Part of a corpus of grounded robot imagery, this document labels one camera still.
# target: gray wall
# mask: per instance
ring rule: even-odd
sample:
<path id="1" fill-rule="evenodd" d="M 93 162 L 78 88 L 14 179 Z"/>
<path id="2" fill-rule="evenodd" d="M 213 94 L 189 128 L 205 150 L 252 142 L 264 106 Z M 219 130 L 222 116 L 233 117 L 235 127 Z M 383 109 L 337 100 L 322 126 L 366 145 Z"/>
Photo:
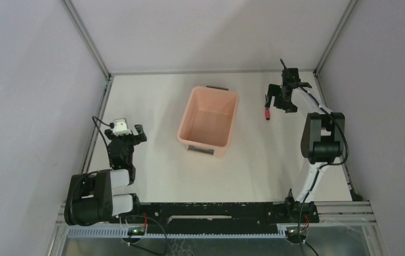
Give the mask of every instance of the gray wall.
<path id="1" fill-rule="evenodd" d="M 390 255 L 405 255 L 405 1 L 361 1 L 322 70 L 350 170 Z"/>
<path id="2" fill-rule="evenodd" d="M 0 255 L 44 255 L 103 83 L 58 0 L 0 0 Z"/>
<path id="3" fill-rule="evenodd" d="M 348 0 L 73 0 L 112 72 L 314 68 Z"/>

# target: black cable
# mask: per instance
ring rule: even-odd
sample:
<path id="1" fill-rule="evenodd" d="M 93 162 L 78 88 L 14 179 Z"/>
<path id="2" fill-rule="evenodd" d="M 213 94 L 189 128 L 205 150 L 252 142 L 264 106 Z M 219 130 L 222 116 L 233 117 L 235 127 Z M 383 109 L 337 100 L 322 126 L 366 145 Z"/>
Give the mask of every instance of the black cable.
<path id="1" fill-rule="evenodd" d="M 83 176 L 81 176 L 78 181 L 75 183 L 74 188 L 72 189 L 72 192 L 70 193 L 70 201 L 69 201 L 69 219 L 71 222 L 76 222 L 77 225 L 87 227 L 90 226 L 94 223 L 83 223 L 81 222 L 78 218 L 74 216 L 74 211 L 73 211 L 73 200 L 74 200 L 74 195 L 76 192 L 76 189 L 78 188 L 78 185 L 86 178 L 89 177 L 91 174 L 97 173 L 98 171 L 95 172 L 89 172 L 85 173 Z"/>
<path id="2" fill-rule="evenodd" d="M 316 250 L 314 249 L 314 247 L 312 247 L 308 242 L 305 243 L 307 246 L 309 246 L 309 248 L 311 248 L 311 250 L 315 253 L 315 255 L 319 256 L 319 254 L 316 252 Z"/>
<path id="3" fill-rule="evenodd" d="M 109 160 L 109 149 L 108 149 L 108 143 L 106 143 L 105 136 L 102 134 L 102 131 L 100 130 L 100 127 L 97 125 L 97 121 L 101 122 L 104 125 L 109 126 L 109 124 L 106 124 L 102 122 L 100 119 L 98 119 L 96 116 L 92 116 L 92 121 L 94 122 L 94 125 L 97 128 L 97 131 L 99 132 L 100 136 L 102 136 L 102 139 L 104 140 L 105 148 L 106 148 L 106 153 L 108 154 L 108 161 L 109 161 L 109 167 L 113 168 L 113 165 L 111 164 L 111 161 Z"/>
<path id="4" fill-rule="evenodd" d="M 342 140 L 344 141 L 344 147 L 345 147 L 345 156 L 344 159 L 340 162 L 340 163 L 331 163 L 328 165 L 343 165 L 345 164 L 345 162 L 347 162 L 348 159 L 348 144 L 347 144 L 347 139 L 345 139 L 345 134 L 342 131 L 342 129 L 340 128 L 339 124 L 336 122 L 336 120 L 331 116 L 330 113 L 328 113 L 326 110 L 324 110 L 323 108 L 320 108 L 321 111 L 323 111 L 330 119 L 331 121 L 334 123 L 334 125 L 336 126 L 336 128 L 339 130 L 340 136 L 342 137 Z"/>
<path id="5" fill-rule="evenodd" d="M 309 97 L 311 97 L 311 99 L 317 104 L 317 106 L 320 108 L 321 111 L 323 111 L 330 119 L 331 121 L 334 123 L 334 125 L 336 126 L 336 128 L 339 130 L 340 133 L 340 137 L 342 138 L 342 140 L 344 141 L 344 146 L 345 146 L 345 156 L 344 159 L 340 162 L 340 163 L 331 163 L 331 164 L 324 164 L 322 166 L 319 167 L 319 169 L 322 169 L 323 167 L 327 166 L 327 165 L 343 165 L 345 164 L 345 162 L 347 162 L 348 159 L 348 144 L 347 144 L 347 139 L 345 139 L 345 134 L 342 131 L 342 129 L 340 128 L 339 124 L 336 122 L 336 120 L 333 118 L 333 116 L 328 113 L 324 108 L 321 107 L 319 101 L 317 101 L 317 99 L 314 97 L 314 95 L 312 95 L 310 92 L 308 92 L 306 89 L 304 89 L 303 87 L 300 87 L 300 89 L 305 92 Z"/>
<path id="6" fill-rule="evenodd" d="M 109 124 L 107 124 L 107 123 L 104 123 L 102 120 L 100 120 L 97 116 L 92 116 L 93 118 L 95 118 L 97 121 L 99 121 L 101 124 L 104 124 L 104 125 L 106 125 L 106 126 L 108 126 L 108 127 L 111 127 L 111 125 L 109 125 Z"/>
<path id="7" fill-rule="evenodd" d="M 146 248 L 144 248 L 144 247 L 141 247 L 141 246 L 139 246 L 139 245 L 132 244 L 132 243 L 129 242 L 129 239 L 130 239 L 131 235 L 127 238 L 127 240 L 125 240 L 124 238 L 122 238 L 122 240 L 124 240 L 124 241 L 127 242 L 127 243 L 130 243 L 130 245 L 133 246 L 133 247 L 135 247 L 135 248 L 141 249 L 141 250 L 146 251 L 146 252 L 148 252 L 148 253 L 151 253 L 151 254 L 153 254 L 153 255 L 163 256 L 163 255 L 166 254 L 166 251 L 168 250 L 168 236 L 167 236 L 166 232 L 164 231 L 163 226 L 161 226 L 161 224 L 160 224 L 158 221 L 156 221 L 156 220 L 154 220 L 154 219 L 152 219 L 152 218 L 149 218 L 149 217 L 147 217 L 147 216 L 143 216 L 143 215 L 129 215 L 129 216 L 127 216 L 127 217 L 140 217 L 140 218 L 145 218 L 145 219 L 151 220 L 151 221 L 155 222 L 156 224 L 158 224 L 159 227 L 161 228 L 161 230 L 163 231 L 163 234 L 164 234 L 164 251 L 163 251 L 162 253 L 158 253 L 158 252 L 154 252 L 154 251 L 151 251 L 151 250 L 149 250 L 149 249 L 146 249 Z"/>
<path id="8" fill-rule="evenodd" d="M 282 66 L 284 66 L 284 70 L 286 70 L 287 67 L 286 67 L 285 64 L 284 64 L 284 61 L 283 61 L 282 59 L 279 59 L 279 60 L 281 61 Z"/>
<path id="9" fill-rule="evenodd" d="M 304 202 L 306 201 L 307 197 L 309 196 L 309 191 L 307 192 L 306 196 L 304 197 L 302 203 L 301 203 L 301 210 L 300 210 L 300 215 L 298 217 L 298 227 L 297 227 L 297 232 L 298 232 L 298 244 L 300 245 L 301 252 L 303 253 L 304 256 L 306 256 L 306 253 L 304 252 L 303 249 L 303 243 L 301 242 L 301 233 L 300 233 L 300 225 L 301 225 L 301 215 L 303 215 L 303 206 Z"/>

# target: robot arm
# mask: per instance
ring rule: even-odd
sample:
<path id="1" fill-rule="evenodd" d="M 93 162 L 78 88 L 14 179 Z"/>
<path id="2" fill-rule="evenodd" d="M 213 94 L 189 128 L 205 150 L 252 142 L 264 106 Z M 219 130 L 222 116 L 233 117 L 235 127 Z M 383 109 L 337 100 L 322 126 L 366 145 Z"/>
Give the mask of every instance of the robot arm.
<path id="1" fill-rule="evenodd" d="M 310 204 L 320 183 L 326 166 L 332 164 L 336 157 L 342 155 L 344 141 L 341 132 L 344 129 L 345 117 L 342 113 L 333 113 L 306 88 L 308 83 L 301 82 L 297 68 L 287 68 L 282 71 L 282 85 L 270 84 L 265 103 L 265 118 L 270 119 L 269 107 L 272 96 L 274 106 L 286 113 L 300 112 L 306 116 L 306 123 L 301 136 L 301 154 L 304 163 L 299 178 L 286 201 L 291 204 Z"/>
<path id="2" fill-rule="evenodd" d="M 113 195 L 113 190 L 133 184 L 134 146 L 147 141 L 147 137 L 140 124 L 134 126 L 138 133 L 134 135 L 125 118 L 114 120 L 109 127 L 105 135 L 110 140 L 106 146 L 112 169 L 72 176 L 64 211 L 68 225 L 89 226 L 138 208 L 135 194 Z"/>

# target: red object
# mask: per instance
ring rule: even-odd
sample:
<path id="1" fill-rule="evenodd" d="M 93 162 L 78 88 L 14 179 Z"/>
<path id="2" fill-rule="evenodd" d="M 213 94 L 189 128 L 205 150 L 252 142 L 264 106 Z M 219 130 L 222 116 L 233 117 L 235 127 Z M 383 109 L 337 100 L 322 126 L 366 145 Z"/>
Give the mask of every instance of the red object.
<path id="1" fill-rule="evenodd" d="M 270 110 L 268 108 L 265 109 L 265 119 L 270 120 Z"/>
<path id="2" fill-rule="evenodd" d="M 144 218 L 144 227 L 143 228 L 146 228 L 146 225 L 147 225 L 147 218 Z"/>
<path id="3" fill-rule="evenodd" d="M 309 227 L 309 218 L 307 217 L 307 215 L 304 215 L 304 218 L 306 218 L 306 227 L 304 227 L 302 230 L 305 230 Z"/>

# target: red wire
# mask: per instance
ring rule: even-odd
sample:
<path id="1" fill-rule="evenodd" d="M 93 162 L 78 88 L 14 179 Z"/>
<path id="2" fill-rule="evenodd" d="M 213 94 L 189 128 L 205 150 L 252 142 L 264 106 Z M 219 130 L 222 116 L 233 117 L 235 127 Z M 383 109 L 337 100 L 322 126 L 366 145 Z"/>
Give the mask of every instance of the red wire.
<path id="1" fill-rule="evenodd" d="M 303 230 L 309 227 L 309 218 L 307 215 L 304 215 L 304 218 L 306 218 L 306 226 L 303 228 Z"/>
<path id="2" fill-rule="evenodd" d="M 144 218 L 144 226 L 143 226 L 143 229 L 146 228 L 146 225 L 147 225 L 147 219 Z"/>

